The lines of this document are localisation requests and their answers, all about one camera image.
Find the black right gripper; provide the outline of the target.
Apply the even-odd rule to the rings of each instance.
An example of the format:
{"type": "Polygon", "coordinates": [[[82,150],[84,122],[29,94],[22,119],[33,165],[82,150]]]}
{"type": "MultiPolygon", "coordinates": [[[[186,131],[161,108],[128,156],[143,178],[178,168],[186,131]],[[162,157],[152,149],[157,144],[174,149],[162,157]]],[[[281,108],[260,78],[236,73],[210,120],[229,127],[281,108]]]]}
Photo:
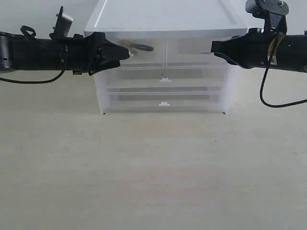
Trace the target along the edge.
{"type": "Polygon", "coordinates": [[[244,69],[264,68],[268,62],[268,48],[275,37],[275,30],[265,33],[263,29],[251,28],[245,35],[232,37],[231,57],[222,41],[212,41],[211,52],[228,64],[238,65],[244,69]]]}

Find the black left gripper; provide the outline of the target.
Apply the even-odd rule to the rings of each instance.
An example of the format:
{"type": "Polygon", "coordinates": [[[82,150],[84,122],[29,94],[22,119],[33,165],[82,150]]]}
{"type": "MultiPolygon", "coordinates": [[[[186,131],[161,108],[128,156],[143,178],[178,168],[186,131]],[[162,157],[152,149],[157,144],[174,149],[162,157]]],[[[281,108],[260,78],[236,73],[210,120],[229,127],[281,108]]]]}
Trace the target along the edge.
{"type": "Polygon", "coordinates": [[[119,60],[130,58],[126,47],[106,40],[104,33],[94,32],[84,37],[75,34],[73,37],[63,38],[60,41],[66,60],[66,69],[74,74],[88,73],[90,76],[101,71],[117,68],[119,60]]]}

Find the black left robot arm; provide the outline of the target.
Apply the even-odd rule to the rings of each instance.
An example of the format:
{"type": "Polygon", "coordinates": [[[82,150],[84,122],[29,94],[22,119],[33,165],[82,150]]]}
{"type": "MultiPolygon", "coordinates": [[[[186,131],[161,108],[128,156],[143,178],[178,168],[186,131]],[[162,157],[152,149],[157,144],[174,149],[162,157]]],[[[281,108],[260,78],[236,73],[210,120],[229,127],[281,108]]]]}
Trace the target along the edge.
{"type": "Polygon", "coordinates": [[[68,70],[90,76],[117,68],[130,57],[129,50],[108,41],[104,33],[75,34],[62,39],[27,38],[0,34],[0,71],[68,70]]]}

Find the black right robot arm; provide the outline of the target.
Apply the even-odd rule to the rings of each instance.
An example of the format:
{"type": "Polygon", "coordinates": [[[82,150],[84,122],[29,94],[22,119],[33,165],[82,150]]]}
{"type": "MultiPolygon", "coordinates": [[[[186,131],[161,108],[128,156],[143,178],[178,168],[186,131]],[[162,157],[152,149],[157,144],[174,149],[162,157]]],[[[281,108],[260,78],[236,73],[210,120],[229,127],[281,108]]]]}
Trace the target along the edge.
{"type": "Polygon", "coordinates": [[[270,68],[306,72],[306,35],[267,35],[263,29],[250,28],[243,36],[225,41],[213,41],[211,52],[231,65],[244,69],[266,68],[272,56],[270,68]]]}

